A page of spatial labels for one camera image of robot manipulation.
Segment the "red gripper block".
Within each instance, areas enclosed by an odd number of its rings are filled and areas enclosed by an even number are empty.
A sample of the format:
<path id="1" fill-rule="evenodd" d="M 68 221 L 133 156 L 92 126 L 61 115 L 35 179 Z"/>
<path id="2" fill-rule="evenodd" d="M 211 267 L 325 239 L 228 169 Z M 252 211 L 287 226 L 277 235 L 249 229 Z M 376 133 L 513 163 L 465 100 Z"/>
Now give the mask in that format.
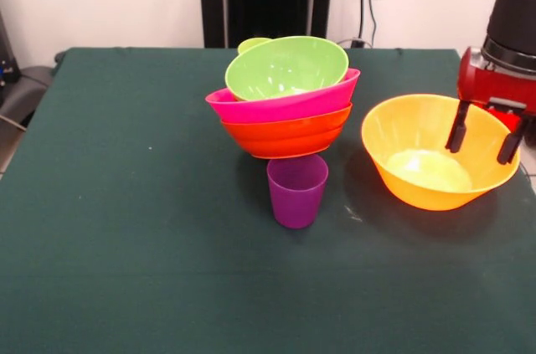
<path id="1" fill-rule="evenodd" d="M 497 155 L 501 165 L 511 163 L 523 139 L 524 118 L 535 117 L 535 47 L 469 47 L 461 57 L 457 79 L 459 104 L 446 149 L 459 152 L 466 134 L 466 116 L 471 104 L 493 107 L 522 118 L 504 139 Z"/>

